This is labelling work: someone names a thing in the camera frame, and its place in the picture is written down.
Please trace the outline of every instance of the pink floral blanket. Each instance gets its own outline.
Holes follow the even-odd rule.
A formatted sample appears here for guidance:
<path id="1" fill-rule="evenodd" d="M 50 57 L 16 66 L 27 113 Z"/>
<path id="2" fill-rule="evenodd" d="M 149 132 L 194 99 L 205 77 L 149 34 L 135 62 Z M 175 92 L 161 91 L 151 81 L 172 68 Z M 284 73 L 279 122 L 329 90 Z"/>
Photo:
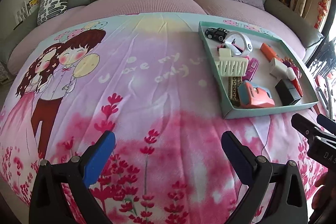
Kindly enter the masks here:
<path id="1" fill-rule="evenodd" d="M 42 41 L 0 117 L 0 174 L 17 196 L 30 204 L 42 158 L 66 162 L 112 130 L 117 146 L 90 191 L 114 224 L 222 224 L 246 191 L 221 148 L 221 135 L 231 130 L 255 155 L 295 160 L 311 197 L 324 169 L 307 157 L 307 141 L 291 127 L 293 113 L 221 117 L 197 33 L 201 20 L 223 22 L 182 13 L 115 16 Z M 300 113 L 315 122 L 312 110 Z M 64 191 L 84 223 L 66 185 Z"/>

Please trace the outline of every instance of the toy car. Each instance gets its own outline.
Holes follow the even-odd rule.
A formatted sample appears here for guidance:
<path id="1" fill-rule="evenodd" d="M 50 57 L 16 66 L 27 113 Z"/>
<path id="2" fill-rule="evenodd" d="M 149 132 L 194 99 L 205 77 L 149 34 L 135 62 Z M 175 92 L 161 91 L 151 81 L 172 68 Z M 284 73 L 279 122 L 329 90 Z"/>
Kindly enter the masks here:
<path id="1" fill-rule="evenodd" d="M 205 31 L 205 35 L 209 39 L 214 39 L 220 42 L 222 42 L 228 34 L 229 34 L 229 31 L 223 28 L 218 28 L 218 29 L 209 28 Z"/>

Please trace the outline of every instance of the white round band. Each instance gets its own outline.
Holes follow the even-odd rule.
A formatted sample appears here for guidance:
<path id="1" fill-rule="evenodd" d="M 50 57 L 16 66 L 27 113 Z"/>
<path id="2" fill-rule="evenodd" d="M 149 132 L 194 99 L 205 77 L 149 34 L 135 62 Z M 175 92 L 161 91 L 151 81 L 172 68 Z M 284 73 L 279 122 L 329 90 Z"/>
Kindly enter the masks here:
<path id="1" fill-rule="evenodd" d="M 239 36 L 244 41 L 244 50 L 242 53 L 240 53 L 240 51 L 234 45 L 232 45 L 232 41 L 235 38 L 232 36 Z M 226 44 L 229 49 L 231 49 L 232 56 L 246 57 L 253 51 L 251 40 L 247 35 L 240 32 L 229 32 L 223 43 Z"/>

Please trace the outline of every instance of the cartoon boy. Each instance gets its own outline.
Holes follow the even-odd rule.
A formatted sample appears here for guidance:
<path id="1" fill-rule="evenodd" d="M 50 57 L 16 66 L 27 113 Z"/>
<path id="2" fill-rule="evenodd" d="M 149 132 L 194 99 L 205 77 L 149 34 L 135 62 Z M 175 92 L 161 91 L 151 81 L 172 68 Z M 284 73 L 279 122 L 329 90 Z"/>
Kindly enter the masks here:
<path id="1" fill-rule="evenodd" d="M 105 34 L 106 32 L 104 30 L 88 30 L 69 39 L 62 45 L 61 54 L 58 56 L 60 66 L 54 71 L 48 84 L 40 89 L 39 92 L 43 94 L 37 101 L 36 108 L 31 117 L 34 136 L 36 136 L 38 126 L 40 122 L 42 122 L 40 142 L 38 145 L 40 157 L 45 157 L 51 130 L 53 129 L 62 99 L 67 93 L 73 91 L 75 87 L 77 79 L 74 77 L 75 68 L 83 65 L 80 64 L 84 56 L 102 41 Z"/>

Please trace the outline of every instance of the bolt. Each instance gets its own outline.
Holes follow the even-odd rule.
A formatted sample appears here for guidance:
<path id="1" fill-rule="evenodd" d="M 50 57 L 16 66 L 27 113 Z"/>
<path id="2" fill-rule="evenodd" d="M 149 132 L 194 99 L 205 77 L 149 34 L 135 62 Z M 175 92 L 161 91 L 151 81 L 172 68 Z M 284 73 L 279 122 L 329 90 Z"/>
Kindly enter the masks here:
<path id="1" fill-rule="evenodd" d="M 295 161 L 293 161 L 293 160 L 290 160 L 288 163 L 289 163 L 289 165 L 290 165 L 290 166 L 293 166 L 293 167 L 295 167 L 295 166 L 296 166 L 296 162 L 295 162 Z"/>
<path id="2" fill-rule="evenodd" d="M 264 156 L 258 156 L 257 157 L 258 162 L 266 162 L 267 159 Z"/>
<path id="3" fill-rule="evenodd" d="M 41 160 L 40 165 L 41 165 L 41 166 L 46 166 L 47 163 L 48 163 L 48 161 L 45 160 L 45 159 L 43 159 L 43 160 Z"/>
<path id="4" fill-rule="evenodd" d="M 71 158 L 71 161 L 72 161 L 72 162 L 79 162 L 80 159 L 81 159 L 80 156 L 73 156 L 73 157 Z"/>

